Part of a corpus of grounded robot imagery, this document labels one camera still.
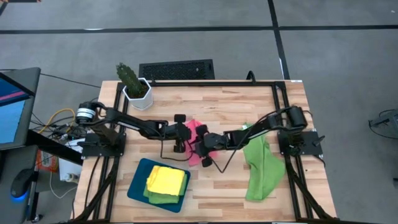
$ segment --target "yellow cloth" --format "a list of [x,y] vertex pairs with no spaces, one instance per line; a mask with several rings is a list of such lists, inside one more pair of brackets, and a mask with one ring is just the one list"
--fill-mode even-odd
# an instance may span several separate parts
[[184,171],[179,169],[154,166],[147,178],[148,191],[178,196],[184,175]]

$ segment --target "yellow cable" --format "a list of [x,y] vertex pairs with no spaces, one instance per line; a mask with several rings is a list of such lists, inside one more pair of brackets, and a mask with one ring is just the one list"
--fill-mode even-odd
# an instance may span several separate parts
[[72,124],[73,124],[73,122],[74,122],[74,120],[75,120],[75,112],[74,112],[74,110],[71,109],[71,108],[65,108],[65,109],[58,110],[57,112],[55,112],[55,114],[53,114],[53,115],[51,116],[51,118],[49,119],[49,121],[47,122],[47,124],[39,131],[39,134],[43,133],[43,131],[46,130],[46,129],[49,127],[49,124],[50,124],[51,121],[56,117],[56,115],[58,115],[59,113],[64,112],[64,111],[71,111],[71,112],[72,112],[72,114],[73,114],[73,120],[72,120],[72,122],[70,123],[70,126],[72,126]]

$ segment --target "gray carpet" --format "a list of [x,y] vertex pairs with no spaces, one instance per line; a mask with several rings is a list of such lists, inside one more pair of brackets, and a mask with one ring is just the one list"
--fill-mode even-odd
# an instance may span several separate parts
[[[274,0],[280,26],[398,24],[390,0]],[[85,29],[172,26],[271,26],[267,1],[62,1],[9,4],[0,29]],[[282,31],[291,79],[303,80],[325,152],[338,216],[396,223],[398,141],[379,137],[368,120],[397,108],[397,30]],[[101,85],[117,79],[115,65],[212,58],[218,79],[281,79],[273,31],[140,34],[0,35],[0,68],[41,67],[42,72]],[[46,121],[74,108],[99,89],[41,77],[34,113]],[[394,135],[383,126],[376,131]],[[40,223],[70,217],[74,192],[59,200],[42,194]]]

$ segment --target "cactus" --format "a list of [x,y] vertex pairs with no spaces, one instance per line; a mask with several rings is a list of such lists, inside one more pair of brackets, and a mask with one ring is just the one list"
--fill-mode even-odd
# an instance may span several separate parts
[[116,66],[116,70],[120,80],[127,86],[127,93],[130,98],[140,98],[145,95],[146,89],[130,67],[120,63]]

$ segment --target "computer mouse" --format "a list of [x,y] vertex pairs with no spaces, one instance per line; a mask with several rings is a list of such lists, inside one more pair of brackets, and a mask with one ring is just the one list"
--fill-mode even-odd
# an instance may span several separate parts
[[14,178],[11,184],[11,196],[19,198],[23,196],[29,189],[30,183],[33,181],[34,170],[23,169]]

